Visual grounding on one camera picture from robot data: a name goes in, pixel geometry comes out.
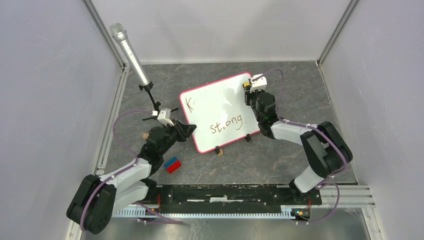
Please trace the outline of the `pink framed whiteboard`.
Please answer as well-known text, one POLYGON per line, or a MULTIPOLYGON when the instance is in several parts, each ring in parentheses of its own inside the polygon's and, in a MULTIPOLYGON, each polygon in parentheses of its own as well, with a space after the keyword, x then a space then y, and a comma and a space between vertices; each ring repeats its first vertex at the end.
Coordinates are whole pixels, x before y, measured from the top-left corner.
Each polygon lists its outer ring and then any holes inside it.
POLYGON ((244 102, 243 83, 251 77, 243 72, 180 93, 187 123, 196 125, 192 138, 199 153, 259 133, 254 113, 244 102))

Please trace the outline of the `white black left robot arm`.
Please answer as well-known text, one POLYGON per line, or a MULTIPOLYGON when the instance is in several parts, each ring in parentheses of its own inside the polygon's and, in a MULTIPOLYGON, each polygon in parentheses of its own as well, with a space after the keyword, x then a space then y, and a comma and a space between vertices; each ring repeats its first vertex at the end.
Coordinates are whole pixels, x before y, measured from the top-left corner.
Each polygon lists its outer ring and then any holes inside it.
POLYGON ((171 123, 151 128, 140 153, 130 163, 109 174, 84 177, 66 210, 66 217, 82 230, 98 234, 123 208, 138 201, 153 203, 157 198, 157 183, 150 176, 163 165, 164 154, 175 143, 186 142, 197 128, 195 124, 183 124, 177 119, 171 123))

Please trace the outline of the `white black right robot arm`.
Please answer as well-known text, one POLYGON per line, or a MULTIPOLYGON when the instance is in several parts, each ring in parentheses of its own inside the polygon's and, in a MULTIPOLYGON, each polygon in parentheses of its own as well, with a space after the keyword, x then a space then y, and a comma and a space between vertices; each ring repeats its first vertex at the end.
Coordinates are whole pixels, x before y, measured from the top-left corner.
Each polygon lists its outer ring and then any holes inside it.
POLYGON ((244 102, 250 106, 260 132, 270 139, 284 140, 303 147, 308 167, 290 182, 289 199, 302 204, 313 188, 342 172, 353 160, 353 154, 335 126, 324 121, 304 124, 278 116, 275 96, 264 90, 244 91, 244 102))

